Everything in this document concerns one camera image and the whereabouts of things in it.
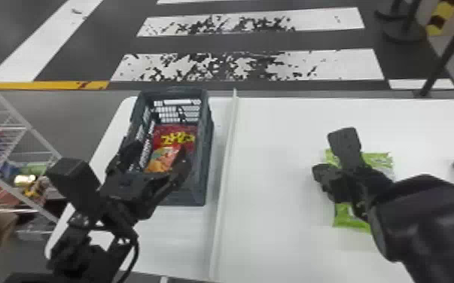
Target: cable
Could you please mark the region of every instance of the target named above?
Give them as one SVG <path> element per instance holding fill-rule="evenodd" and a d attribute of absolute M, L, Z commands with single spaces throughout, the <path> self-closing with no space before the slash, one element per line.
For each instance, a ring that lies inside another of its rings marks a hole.
<path fill-rule="evenodd" d="M 128 269 L 126 269 L 125 273 L 120 277 L 120 280 L 117 281 L 117 283 L 123 283 L 125 280 L 128 278 L 130 273 L 132 273 L 132 269 L 135 266 L 138 258 L 139 258 L 139 241 L 136 240 L 136 242 L 133 243 L 133 258 L 132 262 L 130 262 L 130 265 L 128 266 Z"/>

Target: yellow and black hazard stripe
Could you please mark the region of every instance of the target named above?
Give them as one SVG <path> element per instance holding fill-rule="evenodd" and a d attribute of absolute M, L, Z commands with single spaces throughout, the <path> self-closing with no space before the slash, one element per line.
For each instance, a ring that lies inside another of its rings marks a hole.
<path fill-rule="evenodd" d="M 428 35 L 441 35 L 447 20 L 454 14 L 454 0 L 440 0 L 427 24 Z"/>
<path fill-rule="evenodd" d="M 31 81 L 0 83 L 0 90 L 105 90 L 108 81 Z"/>

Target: stanchion base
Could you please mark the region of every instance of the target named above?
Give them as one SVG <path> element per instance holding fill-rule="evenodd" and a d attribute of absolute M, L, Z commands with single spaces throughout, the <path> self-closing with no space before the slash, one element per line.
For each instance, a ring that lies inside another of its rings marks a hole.
<path fill-rule="evenodd" d="M 392 10 L 392 2 L 397 0 L 382 0 L 381 3 L 378 4 L 378 8 L 376 9 L 376 15 L 384 20 L 399 20 L 407 17 L 407 4 L 403 1 L 399 5 L 399 8 L 395 11 Z"/>
<path fill-rule="evenodd" d="M 383 24 L 383 33 L 395 43 L 409 44 L 422 41 L 427 37 L 427 31 L 416 21 L 411 23 L 407 31 L 402 30 L 403 20 Z"/>
<path fill-rule="evenodd" d="M 425 96 L 422 96 L 422 90 L 413 90 L 413 97 L 416 99 L 431 99 L 432 92 L 428 92 Z"/>

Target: robotic arm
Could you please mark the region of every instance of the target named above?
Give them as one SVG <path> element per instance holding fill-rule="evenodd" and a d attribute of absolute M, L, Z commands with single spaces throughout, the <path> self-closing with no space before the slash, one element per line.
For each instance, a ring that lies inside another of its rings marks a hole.
<path fill-rule="evenodd" d="M 184 148 L 165 173 L 133 173 L 128 168 L 141 156 L 143 144 L 135 141 L 119 151 L 107 168 L 101 186 L 92 169 L 81 160 L 63 158 L 47 176 L 75 207 L 68 228 L 51 250 L 47 268 L 53 274 L 14 273 L 6 283 L 111 283 L 133 248 L 124 282 L 139 256 L 138 220 L 150 218 L 157 205 L 186 181 L 191 164 Z M 107 251 L 91 245 L 91 231 L 107 231 L 114 239 Z"/>
<path fill-rule="evenodd" d="M 362 160 L 354 128 L 332 132 L 328 141 L 342 168 L 313 167 L 323 191 L 351 202 L 379 252 L 402 262 L 415 283 L 454 283 L 454 184 L 430 175 L 393 183 Z"/>

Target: red snack package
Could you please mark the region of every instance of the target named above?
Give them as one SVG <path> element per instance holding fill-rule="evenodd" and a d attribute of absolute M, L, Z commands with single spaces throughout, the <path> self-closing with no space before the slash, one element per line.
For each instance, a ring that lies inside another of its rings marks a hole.
<path fill-rule="evenodd" d="M 188 155 L 193 153 L 197 126 L 180 124 L 156 125 L 153 131 L 153 149 L 184 147 Z"/>

